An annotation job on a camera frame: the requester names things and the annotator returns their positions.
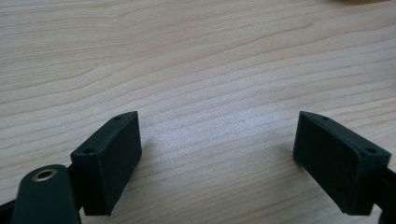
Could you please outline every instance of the light wood surface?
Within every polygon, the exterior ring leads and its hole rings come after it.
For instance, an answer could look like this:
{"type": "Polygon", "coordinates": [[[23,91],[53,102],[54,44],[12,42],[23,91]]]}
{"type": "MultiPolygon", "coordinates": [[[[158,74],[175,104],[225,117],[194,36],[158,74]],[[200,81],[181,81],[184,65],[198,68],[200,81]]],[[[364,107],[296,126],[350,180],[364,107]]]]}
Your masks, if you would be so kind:
{"type": "Polygon", "coordinates": [[[396,1],[1,1],[0,92],[0,203],[137,110],[142,160],[83,223],[376,223],[291,152],[304,110],[396,153],[396,1]]]}

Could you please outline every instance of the screw hole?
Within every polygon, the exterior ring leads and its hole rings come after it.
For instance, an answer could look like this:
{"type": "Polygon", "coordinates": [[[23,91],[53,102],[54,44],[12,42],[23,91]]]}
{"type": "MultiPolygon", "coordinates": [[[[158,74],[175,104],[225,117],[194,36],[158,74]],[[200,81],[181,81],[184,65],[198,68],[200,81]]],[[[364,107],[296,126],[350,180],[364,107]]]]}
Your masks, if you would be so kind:
{"type": "Polygon", "coordinates": [[[85,153],[85,154],[91,154],[91,153],[93,153],[94,151],[95,151],[94,148],[87,148],[87,149],[84,150],[84,153],[85,153]]]}
{"type": "Polygon", "coordinates": [[[376,153],[376,150],[373,148],[366,148],[366,151],[370,152],[370,153],[376,153]]]}
{"type": "Polygon", "coordinates": [[[35,174],[32,179],[35,182],[41,182],[41,181],[45,181],[45,180],[51,179],[53,176],[56,175],[56,173],[58,173],[58,171],[53,170],[53,169],[43,170],[43,171],[38,172],[37,174],[35,174]]]}

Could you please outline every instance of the wood grain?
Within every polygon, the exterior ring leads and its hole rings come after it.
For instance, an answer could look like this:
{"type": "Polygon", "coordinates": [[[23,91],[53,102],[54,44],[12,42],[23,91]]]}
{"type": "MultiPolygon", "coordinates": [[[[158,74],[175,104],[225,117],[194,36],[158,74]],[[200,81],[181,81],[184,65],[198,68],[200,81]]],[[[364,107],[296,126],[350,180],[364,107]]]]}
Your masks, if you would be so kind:
{"type": "Polygon", "coordinates": [[[84,223],[376,223],[291,156],[300,110],[396,153],[396,2],[368,3],[0,2],[0,203],[137,110],[143,158],[84,223]]]}

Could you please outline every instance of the black clamp jaw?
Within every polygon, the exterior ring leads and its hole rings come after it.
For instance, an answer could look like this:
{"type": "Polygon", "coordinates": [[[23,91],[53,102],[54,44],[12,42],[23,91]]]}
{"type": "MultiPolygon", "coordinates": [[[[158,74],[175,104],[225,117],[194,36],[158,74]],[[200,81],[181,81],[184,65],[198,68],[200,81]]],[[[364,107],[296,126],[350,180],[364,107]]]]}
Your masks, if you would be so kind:
{"type": "Polygon", "coordinates": [[[81,223],[110,216],[142,155],[137,112],[109,120],[71,154],[72,164],[38,168],[21,181],[15,201],[0,206],[0,222],[81,223]]]}
{"type": "Polygon", "coordinates": [[[293,154],[343,213],[369,216],[376,203],[379,223],[396,223],[396,174],[385,149],[332,119],[301,112],[293,154]]]}

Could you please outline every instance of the wooden table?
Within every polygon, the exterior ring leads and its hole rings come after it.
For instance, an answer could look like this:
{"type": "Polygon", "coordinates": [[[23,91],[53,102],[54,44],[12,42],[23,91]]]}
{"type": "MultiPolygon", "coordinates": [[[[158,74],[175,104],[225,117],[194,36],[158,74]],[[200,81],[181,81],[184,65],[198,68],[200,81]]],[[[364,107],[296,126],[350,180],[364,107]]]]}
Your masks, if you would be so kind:
{"type": "Polygon", "coordinates": [[[291,152],[304,110],[396,153],[396,1],[2,1],[0,53],[0,203],[137,110],[142,160],[83,223],[377,222],[291,152]]]}

